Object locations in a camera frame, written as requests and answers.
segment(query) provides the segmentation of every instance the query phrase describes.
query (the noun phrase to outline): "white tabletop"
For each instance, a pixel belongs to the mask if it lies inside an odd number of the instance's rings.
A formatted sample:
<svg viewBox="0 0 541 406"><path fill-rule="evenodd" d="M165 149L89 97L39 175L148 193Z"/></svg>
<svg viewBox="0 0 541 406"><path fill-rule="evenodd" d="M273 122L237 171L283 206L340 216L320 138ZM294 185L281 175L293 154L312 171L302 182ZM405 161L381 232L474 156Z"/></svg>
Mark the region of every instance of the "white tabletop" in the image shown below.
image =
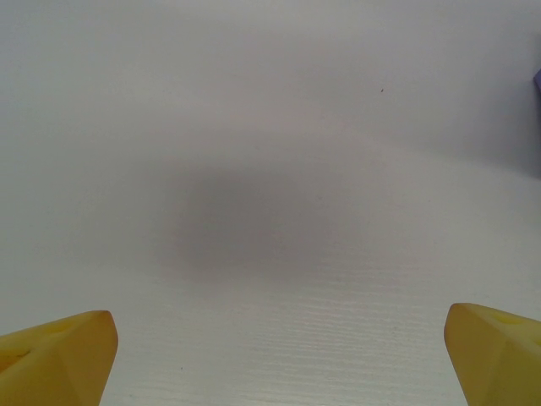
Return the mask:
<svg viewBox="0 0 541 406"><path fill-rule="evenodd" d="M107 309L103 406L465 404L541 318L538 0L0 4L0 332Z"/></svg>

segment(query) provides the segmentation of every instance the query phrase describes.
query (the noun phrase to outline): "yellow plastic part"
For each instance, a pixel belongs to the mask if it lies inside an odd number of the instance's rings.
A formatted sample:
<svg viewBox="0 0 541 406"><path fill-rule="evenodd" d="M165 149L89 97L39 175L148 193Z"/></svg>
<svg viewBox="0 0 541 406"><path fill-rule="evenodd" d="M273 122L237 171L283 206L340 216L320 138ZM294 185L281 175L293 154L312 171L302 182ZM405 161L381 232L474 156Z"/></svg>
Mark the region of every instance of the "yellow plastic part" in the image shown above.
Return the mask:
<svg viewBox="0 0 541 406"><path fill-rule="evenodd" d="M541 405L541 322L454 304L445 345L469 406Z"/></svg>
<svg viewBox="0 0 541 406"><path fill-rule="evenodd" d="M96 406L117 353L108 311L0 337L0 405Z"/></svg>

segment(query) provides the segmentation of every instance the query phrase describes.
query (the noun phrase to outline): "wood grain texture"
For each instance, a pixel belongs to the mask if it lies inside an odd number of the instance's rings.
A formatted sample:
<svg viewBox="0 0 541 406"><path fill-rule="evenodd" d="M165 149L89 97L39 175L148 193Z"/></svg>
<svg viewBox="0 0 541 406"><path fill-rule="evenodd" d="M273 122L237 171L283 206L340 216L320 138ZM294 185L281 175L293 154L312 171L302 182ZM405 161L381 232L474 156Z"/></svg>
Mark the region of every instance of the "wood grain texture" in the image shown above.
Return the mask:
<svg viewBox="0 0 541 406"><path fill-rule="evenodd" d="M104 406L465 404L449 305L541 312L540 14L0 5L0 333L110 310Z"/></svg>

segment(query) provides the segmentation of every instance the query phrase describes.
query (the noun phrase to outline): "white surface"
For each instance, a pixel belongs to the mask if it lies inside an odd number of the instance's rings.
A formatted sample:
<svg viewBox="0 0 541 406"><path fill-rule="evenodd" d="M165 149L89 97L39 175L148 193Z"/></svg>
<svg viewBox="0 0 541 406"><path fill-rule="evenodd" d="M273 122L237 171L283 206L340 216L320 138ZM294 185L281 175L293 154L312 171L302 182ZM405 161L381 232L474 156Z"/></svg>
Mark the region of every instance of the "white surface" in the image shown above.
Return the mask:
<svg viewBox="0 0 541 406"><path fill-rule="evenodd" d="M537 0L0 22L0 332L111 310L104 406L465 404L449 305L541 316Z"/></svg>

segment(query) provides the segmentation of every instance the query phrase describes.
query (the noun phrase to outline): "purple object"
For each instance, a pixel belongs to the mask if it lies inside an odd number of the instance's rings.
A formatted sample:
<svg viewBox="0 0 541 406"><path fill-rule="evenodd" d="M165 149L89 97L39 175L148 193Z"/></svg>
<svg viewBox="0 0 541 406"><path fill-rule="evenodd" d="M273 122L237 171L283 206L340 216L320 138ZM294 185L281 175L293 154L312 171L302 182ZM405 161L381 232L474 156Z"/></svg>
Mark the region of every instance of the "purple object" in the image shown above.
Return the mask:
<svg viewBox="0 0 541 406"><path fill-rule="evenodd" d="M537 85L538 89L541 91L541 70L533 77L533 81Z"/></svg>

